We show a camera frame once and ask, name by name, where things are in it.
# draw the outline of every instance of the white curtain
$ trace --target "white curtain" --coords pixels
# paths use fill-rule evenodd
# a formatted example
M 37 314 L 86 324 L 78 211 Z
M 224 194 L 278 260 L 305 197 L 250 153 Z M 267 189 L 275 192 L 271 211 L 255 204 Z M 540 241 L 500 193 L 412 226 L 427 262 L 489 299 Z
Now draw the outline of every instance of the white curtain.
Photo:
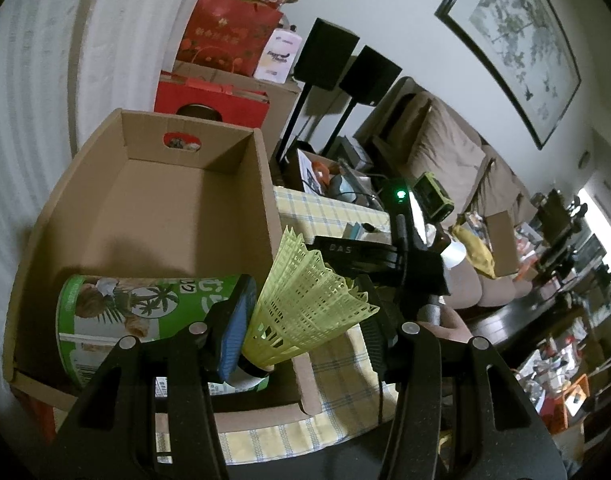
M 72 154 L 113 109 L 152 109 L 159 71 L 171 64 L 194 2 L 2 4 L 0 353 L 16 267 L 36 216 Z M 0 431 L 26 463 L 40 458 L 38 433 L 1 371 Z

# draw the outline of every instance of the orange crate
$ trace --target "orange crate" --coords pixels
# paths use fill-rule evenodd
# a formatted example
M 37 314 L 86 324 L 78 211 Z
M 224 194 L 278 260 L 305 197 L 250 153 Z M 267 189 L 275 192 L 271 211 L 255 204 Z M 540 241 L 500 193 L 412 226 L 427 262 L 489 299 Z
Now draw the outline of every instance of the orange crate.
M 548 430 L 550 431 L 550 434 L 554 435 L 568 429 L 569 413 L 565 405 L 565 400 L 579 385 L 581 386 L 581 389 L 586 394 L 586 396 L 589 397 L 588 376 L 586 374 L 583 374 L 576 381 L 574 381 L 574 383 L 569 388 L 567 388 L 561 396 L 559 396 L 554 401 L 554 415 L 548 425 Z

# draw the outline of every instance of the window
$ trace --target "window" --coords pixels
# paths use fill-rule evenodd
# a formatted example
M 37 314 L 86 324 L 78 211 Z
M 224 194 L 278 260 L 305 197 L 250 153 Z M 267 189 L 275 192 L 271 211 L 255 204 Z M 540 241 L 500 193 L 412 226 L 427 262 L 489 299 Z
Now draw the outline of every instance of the window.
M 585 189 L 582 189 L 579 193 L 581 203 L 588 204 L 588 212 L 585 215 L 586 222 L 591 231 L 597 236 L 603 247 L 605 248 L 605 258 L 603 262 L 611 270 L 611 227 L 607 219 L 599 209 L 599 206 L 595 204 L 594 200 L 591 199 L 590 195 Z

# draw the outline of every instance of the black speaker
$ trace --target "black speaker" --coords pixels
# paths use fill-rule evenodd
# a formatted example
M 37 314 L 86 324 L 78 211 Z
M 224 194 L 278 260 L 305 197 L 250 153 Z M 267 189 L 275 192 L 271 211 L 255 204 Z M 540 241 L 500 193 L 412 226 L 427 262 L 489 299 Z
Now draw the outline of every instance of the black speaker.
M 294 78 L 333 90 L 358 42 L 354 32 L 316 18 L 294 66 Z
M 376 106 L 400 73 L 400 66 L 364 46 L 339 87 L 360 104 Z

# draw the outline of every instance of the bottle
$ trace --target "bottle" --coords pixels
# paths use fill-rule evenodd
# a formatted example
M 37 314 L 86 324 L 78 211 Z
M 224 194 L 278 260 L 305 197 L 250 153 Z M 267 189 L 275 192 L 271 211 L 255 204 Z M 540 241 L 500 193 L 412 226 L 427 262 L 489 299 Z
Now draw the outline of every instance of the bottle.
M 303 38 L 296 33 L 296 25 L 292 25 L 290 30 L 281 26 L 276 28 L 258 60 L 254 77 L 284 83 L 294 64 L 301 41 Z

